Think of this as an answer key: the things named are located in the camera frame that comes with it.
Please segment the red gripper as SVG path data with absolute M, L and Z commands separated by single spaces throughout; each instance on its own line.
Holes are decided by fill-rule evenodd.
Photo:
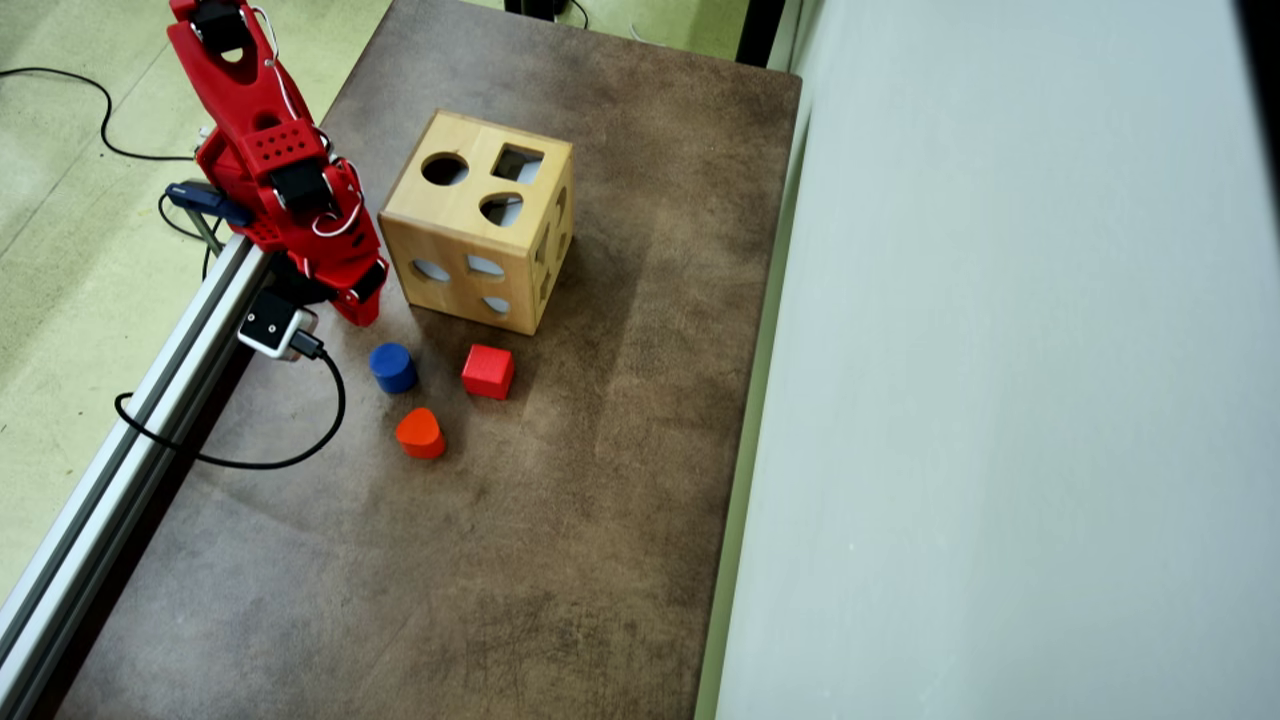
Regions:
M 380 315 L 380 296 L 387 279 L 376 232 L 357 195 L 347 210 L 312 208 L 293 210 L 298 247 L 291 250 L 296 278 L 292 299 L 333 299 L 333 307 L 356 327 L 369 327 Z

